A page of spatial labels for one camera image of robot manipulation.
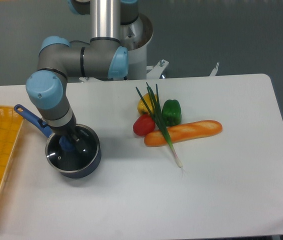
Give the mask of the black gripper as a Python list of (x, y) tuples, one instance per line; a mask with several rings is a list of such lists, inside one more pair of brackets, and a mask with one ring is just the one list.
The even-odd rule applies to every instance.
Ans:
[(49, 126), (52, 132), (56, 135), (68, 137), (70, 143), (75, 147), (75, 149), (79, 153), (88, 152), (88, 147), (84, 138), (81, 136), (80, 133), (76, 131), (76, 122), (68, 122), (67, 124), (62, 126), (54, 126), (52, 122), (47, 124), (44, 118), (42, 117), (38, 120), (38, 124), (41, 128), (46, 128)]

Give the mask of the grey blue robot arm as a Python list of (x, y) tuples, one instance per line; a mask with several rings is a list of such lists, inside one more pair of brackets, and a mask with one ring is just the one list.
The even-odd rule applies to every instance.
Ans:
[(129, 51), (121, 42), (120, 27), (139, 16), (136, 0), (69, 0), (71, 11), (91, 17), (91, 39), (72, 46), (65, 38), (47, 37), (38, 54), (37, 71), (26, 81), (30, 101), (52, 131), (66, 136), (80, 153), (88, 151), (76, 131), (76, 118), (66, 96), (69, 77), (100, 80), (125, 78)]

